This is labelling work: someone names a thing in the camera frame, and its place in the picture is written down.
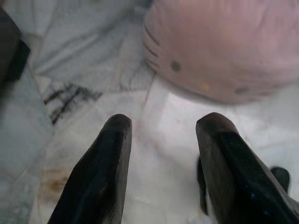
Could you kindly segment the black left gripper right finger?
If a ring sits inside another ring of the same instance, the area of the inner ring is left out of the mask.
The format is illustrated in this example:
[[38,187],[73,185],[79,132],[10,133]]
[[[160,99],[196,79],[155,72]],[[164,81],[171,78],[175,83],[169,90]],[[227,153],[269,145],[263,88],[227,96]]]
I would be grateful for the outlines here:
[[196,123],[200,208],[214,224],[296,224],[290,173],[267,167],[234,123],[210,113]]

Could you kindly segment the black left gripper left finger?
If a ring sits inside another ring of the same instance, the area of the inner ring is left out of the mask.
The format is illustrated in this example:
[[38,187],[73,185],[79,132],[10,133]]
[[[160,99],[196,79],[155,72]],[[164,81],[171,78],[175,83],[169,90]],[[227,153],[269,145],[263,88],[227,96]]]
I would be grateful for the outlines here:
[[120,224],[132,142],[132,121],[111,116],[73,168],[50,224]]

